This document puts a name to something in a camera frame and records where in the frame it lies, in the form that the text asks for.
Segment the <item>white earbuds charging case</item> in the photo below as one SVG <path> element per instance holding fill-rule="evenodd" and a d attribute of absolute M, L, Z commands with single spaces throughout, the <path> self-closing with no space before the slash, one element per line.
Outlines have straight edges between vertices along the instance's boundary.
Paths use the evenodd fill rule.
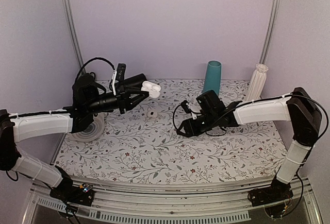
<path fill-rule="evenodd" d="M 144 81 L 141 90 L 148 92 L 150 98 L 156 99 L 160 96 L 161 86 L 150 81 Z"/>

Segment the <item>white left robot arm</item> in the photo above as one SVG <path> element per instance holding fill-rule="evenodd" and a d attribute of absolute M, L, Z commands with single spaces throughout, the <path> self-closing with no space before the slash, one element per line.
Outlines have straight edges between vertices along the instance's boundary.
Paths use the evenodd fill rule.
<path fill-rule="evenodd" d="M 13 171 L 37 179 L 51 188 L 54 196 L 73 200 L 76 187 L 70 176 L 58 166 L 50 166 L 17 149 L 23 140 L 50 134 L 74 134 L 85 131 L 99 113 L 132 110 L 150 97 L 142 90 L 144 74 L 125 78 L 126 65 L 113 67 L 110 91 L 98 84 L 94 73 L 79 71 L 74 84 L 73 104 L 55 111 L 9 114 L 1 110 L 1 170 Z"/>

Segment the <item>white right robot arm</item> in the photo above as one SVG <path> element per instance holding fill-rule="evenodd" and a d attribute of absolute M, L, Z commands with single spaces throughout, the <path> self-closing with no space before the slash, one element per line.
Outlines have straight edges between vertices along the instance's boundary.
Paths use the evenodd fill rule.
<path fill-rule="evenodd" d="M 306 162 L 315 143 L 320 139 L 322 111 L 303 88 L 268 99 L 236 101 L 225 106 L 215 91 L 209 90 L 197 97 L 200 109 L 194 111 L 185 100 L 181 107 L 192 116 L 182 121 L 176 133 L 184 137 L 199 136 L 214 127 L 238 127 L 249 123 L 268 121 L 291 122 L 293 141 L 283 164 L 271 185 L 249 192 L 251 200 L 278 201 L 292 197 L 290 182 Z"/>

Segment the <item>small beige earbuds case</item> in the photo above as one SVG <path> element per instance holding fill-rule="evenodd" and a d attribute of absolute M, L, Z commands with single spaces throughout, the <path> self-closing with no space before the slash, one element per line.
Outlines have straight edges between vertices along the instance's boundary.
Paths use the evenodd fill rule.
<path fill-rule="evenodd" d="M 156 118 L 158 116 L 158 113 L 154 110 L 150 110 L 147 112 L 147 117 L 149 118 Z"/>

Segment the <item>black cylinder speaker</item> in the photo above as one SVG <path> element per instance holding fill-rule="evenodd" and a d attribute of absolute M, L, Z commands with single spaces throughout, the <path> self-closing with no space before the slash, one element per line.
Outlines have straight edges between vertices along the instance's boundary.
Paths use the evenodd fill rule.
<path fill-rule="evenodd" d="M 141 73 L 139 75 L 135 75 L 132 77 L 129 77 L 123 81 L 123 84 L 136 84 L 136 85 L 142 85 L 145 81 L 147 81 L 146 76 Z"/>

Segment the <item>floral table mat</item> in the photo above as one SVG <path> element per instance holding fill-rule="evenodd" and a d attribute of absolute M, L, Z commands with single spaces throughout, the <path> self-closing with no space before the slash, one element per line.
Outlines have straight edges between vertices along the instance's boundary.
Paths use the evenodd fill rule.
<path fill-rule="evenodd" d="M 103 134 L 89 143 L 64 140 L 55 164 L 69 175 L 112 182 L 198 184 L 273 176 L 286 156 L 272 122 L 213 129 L 186 138 L 176 134 L 195 103 L 202 80 L 157 80 L 162 92 L 133 110 L 105 114 Z M 147 117 L 154 110 L 156 118 Z"/>

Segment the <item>teal vase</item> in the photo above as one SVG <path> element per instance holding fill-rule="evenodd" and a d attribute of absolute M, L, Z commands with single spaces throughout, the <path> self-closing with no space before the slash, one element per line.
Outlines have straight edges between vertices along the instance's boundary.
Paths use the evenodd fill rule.
<path fill-rule="evenodd" d="M 220 93 L 222 64 L 219 61 L 209 61 L 207 64 L 202 93 L 213 90 L 218 96 Z"/>

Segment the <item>grey spiral pattern plate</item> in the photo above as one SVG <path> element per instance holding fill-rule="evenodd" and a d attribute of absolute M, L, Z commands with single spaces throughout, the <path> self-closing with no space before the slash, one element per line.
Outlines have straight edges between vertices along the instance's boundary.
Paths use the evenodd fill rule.
<path fill-rule="evenodd" d="M 94 117 L 94 121 L 84 130 L 78 133 L 69 134 L 68 138 L 72 141 L 88 143 L 99 138 L 105 129 L 104 114 L 101 113 Z"/>

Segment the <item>white ribbed vase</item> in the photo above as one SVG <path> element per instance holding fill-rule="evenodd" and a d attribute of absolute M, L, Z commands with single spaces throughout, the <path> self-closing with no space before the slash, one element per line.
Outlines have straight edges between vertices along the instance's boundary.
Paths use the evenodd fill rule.
<path fill-rule="evenodd" d="M 261 96 L 268 70 L 269 68 L 266 65 L 261 63 L 256 64 L 256 70 L 252 74 L 246 94 L 246 101 L 257 100 Z"/>

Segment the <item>aluminium front rail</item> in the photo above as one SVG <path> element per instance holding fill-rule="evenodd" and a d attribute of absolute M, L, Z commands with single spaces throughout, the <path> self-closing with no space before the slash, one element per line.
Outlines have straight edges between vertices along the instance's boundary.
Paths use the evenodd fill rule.
<path fill-rule="evenodd" d="M 93 185 L 91 206 L 75 205 L 71 221 L 81 223 L 322 223 L 307 178 L 293 179 L 288 216 L 273 219 L 280 202 L 254 206 L 249 191 L 270 185 L 271 177 L 205 184 L 138 184 L 74 178 Z"/>

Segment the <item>left aluminium post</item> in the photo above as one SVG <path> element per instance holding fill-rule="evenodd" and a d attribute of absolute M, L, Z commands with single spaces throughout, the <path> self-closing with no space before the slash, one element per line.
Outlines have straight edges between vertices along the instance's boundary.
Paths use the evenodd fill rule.
<path fill-rule="evenodd" d="M 67 21 L 67 26 L 68 26 L 71 42 L 73 45 L 75 58 L 76 58 L 78 67 L 82 68 L 84 62 L 83 62 L 83 57 L 81 54 L 79 41 L 78 41 L 76 29 L 75 29 L 71 3 L 70 3 L 70 0 L 62 0 L 62 3 L 63 3 L 64 14 L 65 14 L 65 18 Z"/>

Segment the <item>aluminium post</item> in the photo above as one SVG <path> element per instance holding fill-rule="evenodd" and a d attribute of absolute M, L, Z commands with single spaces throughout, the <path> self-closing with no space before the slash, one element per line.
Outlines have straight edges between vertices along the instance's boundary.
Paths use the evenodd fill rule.
<path fill-rule="evenodd" d="M 83 62 L 83 57 L 81 54 L 79 41 L 78 41 L 76 29 L 75 29 L 71 3 L 70 3 L 70 0 L 62 0 L 62 3 L 63 3 L 64 14 L 65 14 L 65 18 L 67 21 L 67 26 L 68 26 L 71 42 L 73 45 L 75 58 L 76 58 L 78 67 L 82 68 L 84 62 Z"/>
<path fill-rule="evenodd" d="M 259 63 L 266 64 L 268 52 L 270 49 L 273 31 L 275 28 L 276 18 L 279 10 L 281 0 L 272 0 L 271 12 L 267 26 L 266 36 L 261 50 Z"/>

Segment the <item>right aluminium post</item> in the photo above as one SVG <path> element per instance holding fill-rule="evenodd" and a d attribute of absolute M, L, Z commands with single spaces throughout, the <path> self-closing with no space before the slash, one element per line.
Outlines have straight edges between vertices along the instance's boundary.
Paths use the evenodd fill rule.
<path fill-rule="evenodd" d="M 268 52 L 270 49 L 273 31 L 275 28 L 276 18 L 279 10 L 281 0 L 272 0 L 271 12 L 267 26 L 266 36 L 261 50 L 259 63 L 266 64 Z"/>

